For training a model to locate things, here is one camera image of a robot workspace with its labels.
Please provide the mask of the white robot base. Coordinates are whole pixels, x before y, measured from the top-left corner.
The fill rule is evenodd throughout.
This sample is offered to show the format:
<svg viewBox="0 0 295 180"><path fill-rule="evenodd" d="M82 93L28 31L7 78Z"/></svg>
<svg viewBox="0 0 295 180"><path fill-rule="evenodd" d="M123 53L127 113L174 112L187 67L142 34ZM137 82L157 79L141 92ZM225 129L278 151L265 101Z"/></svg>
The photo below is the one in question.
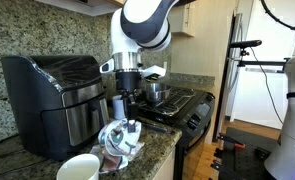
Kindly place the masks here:
<svg viewBox="0 0 295 180"><path fill-rule="evenodd" d="M264 161L266 170L276 180L295 180L295 56L285 64L288 100L279 141Z"/></svg>

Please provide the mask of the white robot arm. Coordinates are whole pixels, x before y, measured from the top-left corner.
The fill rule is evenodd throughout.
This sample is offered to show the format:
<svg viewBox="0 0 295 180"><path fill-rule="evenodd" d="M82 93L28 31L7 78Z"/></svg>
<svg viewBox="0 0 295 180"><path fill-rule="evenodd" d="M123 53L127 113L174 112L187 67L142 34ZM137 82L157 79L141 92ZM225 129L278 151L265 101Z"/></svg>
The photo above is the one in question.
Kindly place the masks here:
<svg viewBox="0 0 295 180"><path fill-rule="evenodd" d="M124 102L128 132L136 130L138 104L135 91L140 88L141 78L160 78L166 70L153 65L142 69L140 52L161 51L171 41L167 16L179 0L126 0L116 10L111 21L113 71L116 88Z"/></svg>

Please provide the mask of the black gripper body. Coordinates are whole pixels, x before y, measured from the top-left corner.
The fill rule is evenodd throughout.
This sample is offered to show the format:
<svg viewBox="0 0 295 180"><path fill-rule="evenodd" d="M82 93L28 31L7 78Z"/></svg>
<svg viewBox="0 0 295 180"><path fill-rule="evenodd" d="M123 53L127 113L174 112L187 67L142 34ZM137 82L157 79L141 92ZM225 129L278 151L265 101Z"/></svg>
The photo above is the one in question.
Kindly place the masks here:
<svg viewBox="0 0 295 180"><path fill-rule="evenodd" d="M116 90L126 104L135 104L135 91L140 88L141 75L136 72L117 72Z"/></svg>

